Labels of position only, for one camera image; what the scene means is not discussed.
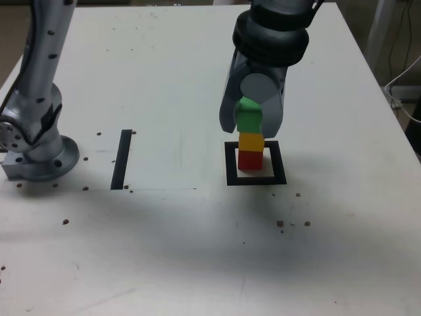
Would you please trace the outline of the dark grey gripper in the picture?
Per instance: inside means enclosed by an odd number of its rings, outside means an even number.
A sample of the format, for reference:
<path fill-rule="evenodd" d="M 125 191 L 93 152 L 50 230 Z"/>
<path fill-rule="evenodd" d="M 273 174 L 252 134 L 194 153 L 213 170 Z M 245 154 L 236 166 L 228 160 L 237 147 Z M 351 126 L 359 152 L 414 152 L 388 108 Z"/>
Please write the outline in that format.
<path fill-rule="evenodd" d="M 265 66 L 244 58 L 234 50 L 219 110 L 220 126 L 232 133 L 236 126 L 235 105 L 244 97 L 258 103 L 262 111 L 264 138 L 275 138 L 284 118 L 284 85 L 287 67 Z"/>

